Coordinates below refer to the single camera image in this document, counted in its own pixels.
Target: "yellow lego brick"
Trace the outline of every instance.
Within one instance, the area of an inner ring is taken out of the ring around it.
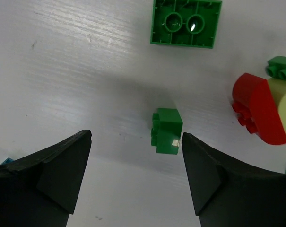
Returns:
[[[268,84],[286,133],[286,81],[271,78],[268,79]]]

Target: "red curved brick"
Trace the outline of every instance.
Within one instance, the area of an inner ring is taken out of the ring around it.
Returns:
[[[232,108],[249,133],[257,133],[268,144],[286,143],[286,133],[266,79],[249,73],[234,84]]]

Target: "green brick stud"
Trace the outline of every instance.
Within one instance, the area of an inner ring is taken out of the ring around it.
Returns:
[[[152,115],[151,145],[161,154],[177,155],[182,119],[177,109],[158,108]]]
[[[269,60],[268,63],[266,73],[273,78],[286,81],[286,57],[277,56]]]
[[[152,44],[213,48],[222,1],[154,0]]]

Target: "green 2x4 brick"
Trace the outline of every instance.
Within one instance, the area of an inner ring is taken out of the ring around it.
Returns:
[[[213,48],[222,1],[154,0],[151,43]]]

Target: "white table surface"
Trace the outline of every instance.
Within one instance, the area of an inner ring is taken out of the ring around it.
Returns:
[[[92,147],[68,227],[198,227],[182,149],[150,146],[151,116],[175,107],[190,132],[284,172],[286,145],[240,126],[244,72],[286,56],[286,0],[224,0],[213,50],[149,44],[152,0],[0,0],[0,163],[81,129]]]

